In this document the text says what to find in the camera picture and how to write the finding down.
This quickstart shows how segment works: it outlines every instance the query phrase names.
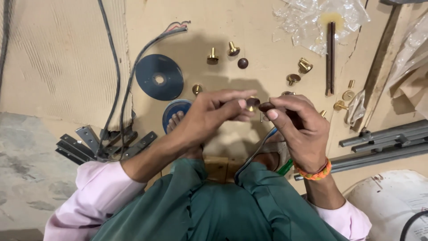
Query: braided wristband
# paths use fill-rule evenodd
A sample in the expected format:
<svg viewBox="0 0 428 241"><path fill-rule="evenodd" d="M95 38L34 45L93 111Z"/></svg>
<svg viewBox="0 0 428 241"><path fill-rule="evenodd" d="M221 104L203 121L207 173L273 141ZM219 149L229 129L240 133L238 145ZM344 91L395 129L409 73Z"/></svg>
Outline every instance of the braided wristband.
<svg viewBox="0 0 428 241"><path fill-rule="evenodd" d="M300 176L302 176L308 180L315 180L316 181L316 180L323 179L324 177L326 177L327 175L330 174L331 162L327 157L325 159L327 160L327 165L320 172L315 173L315 174L305 172L294 161L293 161L293 165L299 171Z"/></svg>

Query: pink sleeve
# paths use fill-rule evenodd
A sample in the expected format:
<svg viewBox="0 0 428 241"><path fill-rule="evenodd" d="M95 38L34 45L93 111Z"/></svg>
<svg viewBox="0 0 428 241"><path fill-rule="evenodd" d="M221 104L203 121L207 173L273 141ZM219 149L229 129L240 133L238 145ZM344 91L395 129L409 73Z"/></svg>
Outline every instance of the pink sleeve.
<svg viewBox="0 0 428 241"><path fill-rule="evenodd" d="M312 203L309 204L318 212L322 220L350 241L365 240L369 234L372 227L369 218L348 200L342 207L335 210L319 208Z"/></svg>
<svg viewBox="0 0 428 241"><path fill-rule="evenodd" d="M113 213L144 192L119 162L87 162L77 169L77 191L49 218L45 241L89 240Z"/></svg>

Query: blue grinding disc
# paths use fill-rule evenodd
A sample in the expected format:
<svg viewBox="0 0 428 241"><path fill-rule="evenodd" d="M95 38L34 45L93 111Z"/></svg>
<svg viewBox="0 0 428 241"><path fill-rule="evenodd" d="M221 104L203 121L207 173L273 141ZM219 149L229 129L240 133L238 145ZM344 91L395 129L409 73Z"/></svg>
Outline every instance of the blue grinding disc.
<svg viewBox="0 0 428 241"><path fill-rule="evenodd" d="M176 99L171 101L171 103L166 106L162 116L162 127L165 133L166 127L168 126L169 120L172 118L172 115L176 114L179 111L184 112L184 115L186 115L187 111L190 109L191 106L192 102L188 99Z"/></svg>
<svg viewBox="0 0 428 241"><path fill-rule="evenodd" d="M161 54L147 55L138 61L135 78L140 88L150 97L158 100L173 100L183 91L183 75L172 59Z"/></svg>

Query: green trousers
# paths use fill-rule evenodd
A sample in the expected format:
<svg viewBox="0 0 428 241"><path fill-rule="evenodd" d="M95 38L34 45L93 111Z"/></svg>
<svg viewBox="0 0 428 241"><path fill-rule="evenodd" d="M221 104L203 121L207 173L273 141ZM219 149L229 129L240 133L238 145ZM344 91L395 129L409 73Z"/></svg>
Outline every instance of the green trousers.
<svg viewBox="0 0 428 241"><path fill-rule="evenodd" d="M260 163L240 174L239 185L207 176L202 160L174 161L171 174L114 214L92 240L347 240Z"/></svg>

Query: fingernail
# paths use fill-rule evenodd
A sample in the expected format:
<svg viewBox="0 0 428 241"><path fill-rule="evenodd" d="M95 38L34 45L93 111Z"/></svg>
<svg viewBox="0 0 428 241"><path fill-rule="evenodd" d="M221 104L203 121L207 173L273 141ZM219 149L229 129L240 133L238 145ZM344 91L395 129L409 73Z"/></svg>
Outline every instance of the fingernail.
<svg viewBox="0 0 428 241"><path fill-rule="evenodd" d="M268 110L266 114L271 121L274 121L276 118L278 118L278 113L275 110Z"/></svg>
<svg viewBox="0 0 428 241"><path fill-rule="evenodd" d="M241 109L245 109L245 107L247 106L247 102L244 99L240 99L238 103Z"/></svg>

